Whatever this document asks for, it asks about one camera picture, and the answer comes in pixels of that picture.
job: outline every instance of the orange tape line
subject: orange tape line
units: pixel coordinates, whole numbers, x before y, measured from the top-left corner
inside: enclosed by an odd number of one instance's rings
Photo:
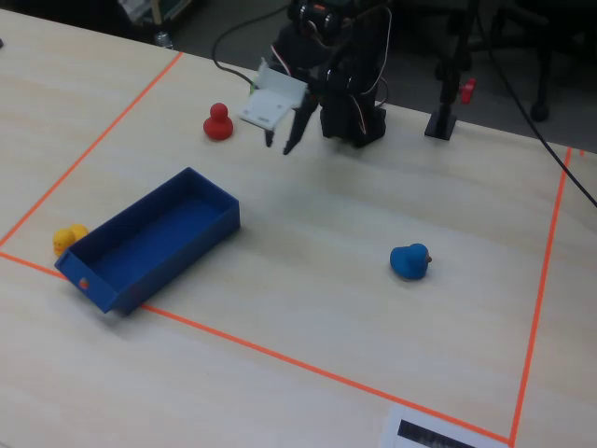
[[[42,273],[48,273],[55,277],[61,278],[62,280],[66,280],[66,277],[59,273],[58,271],[54,271],[53,269],[46,268],[44,266],[40,266],[38,264],[32,263],[31,261],[27,261],[26,259],[20,259],[18,257],[13,257],[5,252],[0,252],[0,257],[3,259],[8,259],[10,261],[14,261],[15,263],[22,264],[23,266],[27,266],[28,268],[36,269]]]
[[[168,65],[166,65],[166,67],[160,72],[159,75],[157,75],[156,77],[154,77],[154,79],[141,91],[141,93],[139,93],[137,95],[137,97],[132,101],[132,103],[130,103],[126,109],[124,109],[120,115],[117,116],[117,118],[112,121],[112,124],[110,124],[110,126],[108,126],[108,128],[102,132],[102,134],[91,144],[90,147],[87,148],[87,150],[81,154],[81,156],[75,161],[75,163],[73,163],[70,168],[68,170],[66,170],[66,172],[60,176],[60,178],[54,183],[54,185],[52,185],[48,191],[46,191],[46,193],[39,198],[39,200],[35,203],[35,205],[33,207],[31,207],[31,209],[19,220],[19,222],[17,222],[17,224],[15,224],[15,226],[10,229],[10,231],[8,231],[8,233],[4,236],[4,238],[2,238],[2,240],[0,240],[0,247],[2,247],[7,241],[8,239],[10,239],[10,237],[12,235],[15,234],[15,232],[23,225],[23,223],[29,219],[31,217],[31,215],[35,212],[35,210],[37,210],[39,208],[39,206],[44,203],[44,201],[49,197],[50,194],[52,194],[54,192],[54,190],[56,188],[58,188],[60,186],[60,184],[64,181],[64,179],[66,177],[68,177],[71,173],[73,173],[73,171],[75,170],[75,168],[78,167],[78,165],[87,157],[91,154],[91,152],[100,144],[100,142],[102,142],[102,140],[105,139],[105,137],[116,127],[117,124],[120,123],[120,121],[129,113],[131,112],[131,109],[133,109],[137,103],[139,103],[144,96],[146,96],[146,94],[158,83],[158,81],[160,81],[160,79],[162,79],[164,77],[164,75],[166,75],[166,73],[168,73],[170,71],[170,69],[172,67],[174,67],[174,65],[178,62],[178,60],[181,58],[181,56],[183,55],[183,53],[178,53],[174,59],[172,59],[170,61],[170,63],[168,63]]]
[[[15,261],[23,266],[27,266],[29,268],[36,269],[42,273],[48,273],[55,277],[66,280],[66,278],[61,273],[58,273],[54,270],[45,268],[44,266],[39,266],[38,264],[32,263],[31,261],[27,261],[25,259],[19,259],[17,257],[13,257],[12,255],[6,254],[4,252],[0,252],[0,257],[2,257],[4,259],[9,259],[10,261]],[[180,315],[175,315],[173,313],[162,310],[160,308],[156,308],[155,306],[143,304],[143,305],[141,305],[141,308],[143,308],[144,310],[146,310],[150,313],[154,313],[156,315],[161,315],[163,317],[168,317],[169,319],[172,319],[181,324],[188,325],[194,329],[200,329],[201,331],[205,331],[207,333],[213,334],[214,336],[217,336],[218,338],[222,338],[222,339],[225,339],[232,343],[237,343],[238,345],[242,345],[244,347],[258,351],[259,353],[262,353],[269,357],[275,357],[276,359],[279,359],[283,362],[287,362],[288,364],[292,364],[293,366],[300,367],[306,371],[311,371],[318,375],[325,376],[326,378],[328,378],[330,380],[337,381],[339,383],[348,385],[350,387],[354,387],[355,389],[362,390],[364,392],[367,392],[371,395],[375,395],[382,399],[387,399],[389,401],[393,401],[394,403],[398,403],[403,406],[407,406],[416,411],[420,411],[422,413],[427,413],[429,415],[432,415],[436,418],[439,418],[446,422],[452,423],[459,427],[464,427],[473,432],[477,432],[478,434],[480,434],[482,436],[488,437],[490,439],[494,439],[495,441],[500,441],[502,443],[508,442],[508,439],[506,437],[500,436],[498,434],[494,434],[491,431],[488,431],[487,429],[483,429],[482,427],[477,427],[475,425],[465,422],[464,420],[460,420],[455,417],[450,417],[449,415],[446,415],[445,413],[440,413],[438,411],[434,411],[433,409],[425,408],[424,406],[421,406],[420,404],[416,404],[416,403],[413,403],[412,401],[407,401],[405,399],[401,399],[394,395],[387,394],[385,392],[382,392],[381,390],[374,389],[373,387],[369,387],[368,385],[362,385],[356,381],[349,380],[348,378],[345,378],[343,376],[339,376],[336,373],[332,373],[330,371],[324,371],[323,369],[319,369],[318,367],[312,366],[311,364],[307,364],[306,362],[299,361],[292,357],[287,357],[286,355],[283,355],[278,352],[274,352],[273,350],[270,350],[269,348],[262,347],[261,345],[257,345],[256,343],[250,343],[249,341],[238,338],[236,336],[232,336],[231,334],[227,334],[224,331],[220,331],[219,329],[213,329],[211,327],[207,327],[206,325],[200,324],[199,322],[195,322],[193,320],[187,319]]]
[[[566,151],[566,159],[564,165],[566,168],[570,165],[572,158],[572,148],[569,147]],[[560,215],[560,206],[562,205],[563,191],[566,186],[566,173],[562,171],[560,175],[560,185],[558,186],[558,194],[556,202],[553,205],[553,214],[551,215],[551,224],[549,225],[548,243],[545,247],[545,256],[543,257],[543,268],[541,269],[541,280],[539,281],[539,289],[537,290],[537,300],[535,302],[535,313],[533,314],[533,325],[531,326],[531,335],[529,336],[529,345],[526,349],[526,358],[524,359],[524,368],[522,370],[521,386],[519,388],[519,395],[516,401],[516,410],[514,411],[514,420],[512,421],[512,429],[510,430],[510,439],[508,445],[514,447],[516,437],[519,432],[519,425],[521,423],[522,404],[524,403],[524,396],[526,388],[529,383],[529,373],[531,372],[531,364],[533,362],[533,351],[535,350],[535,341],[537,337],[537,330],[539,329],[539,319],[541,317],[541,307],[543,306],[543,297],[545,295],[545,286],[548,281],[549,262],[551,260],[551,249],[553,247],[553,240],[556,236],[556,228],[558,227],[558,216]]]

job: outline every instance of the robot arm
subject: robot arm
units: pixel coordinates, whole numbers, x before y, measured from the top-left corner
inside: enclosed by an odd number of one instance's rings
[[[375,96],[380,56],[387,57],[392,19],[388,5],[387,0],[292,1],[291,23],[271,46],[271,69],[305,83],[307,89],[295,109],[284,154],[299,143],[318,105],[325,137],[363,147],[385,134],[385,111],[375,106]],[[265,129],[270,146],[273,129]]]

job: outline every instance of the office chair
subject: office chair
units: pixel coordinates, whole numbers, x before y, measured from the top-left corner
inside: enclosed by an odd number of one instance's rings
[[[531,107],[534,121],[549,117],[548,79],[554,51],[579,58],[595,58],[597,2],[595,0],[516,0],[517,7],[500,7],[493,18],[490,42],[493,49],[537,49],[539,85]],[[507,21],[522,33],[504,35]],[[584,36],[583,43],[575,37]],[[487,50],[487,43],[469,45],[469,51]]]
[[[465,3],[461,2],[460,7],[449,5],[448,1],[438,0],[395,0],[394,2],[394,26],[406,29],[414,36],[415,41],[422,44],[426,50],[433,53],[441,61],[445,61],[451,55],[447,54],[429,35],[422,21],[430,18],[445,18],[446,32],[448,35],[458,35],[465,23]],[[465,63],[461,68],[470,69],[471,62]]]

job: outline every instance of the blue box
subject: blue box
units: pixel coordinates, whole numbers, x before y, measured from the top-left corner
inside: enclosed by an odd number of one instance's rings
[[[187,168],[69,247],[56,268],[128,314],[241,226],[239,202]]]

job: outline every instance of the wooden table surface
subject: wooden table surface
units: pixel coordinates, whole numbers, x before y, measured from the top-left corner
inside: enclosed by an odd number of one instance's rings
[[[284,157],[288,119],[272,148],[235,117],[205,137],[248,94],[210,61],[4,11],[0,37],[0,442],[373,447],[399,403],[519,447],[597,444],[597,211],[537,141],[459,122],[440,142],[387,106],[362,151],[313,117]],[[554,149],[597,194],[597,158]],[[103,315],[53,270],[53,233],[187,166],[242,231]],[[434,260],[405,283],[389,254],[416,242]]]

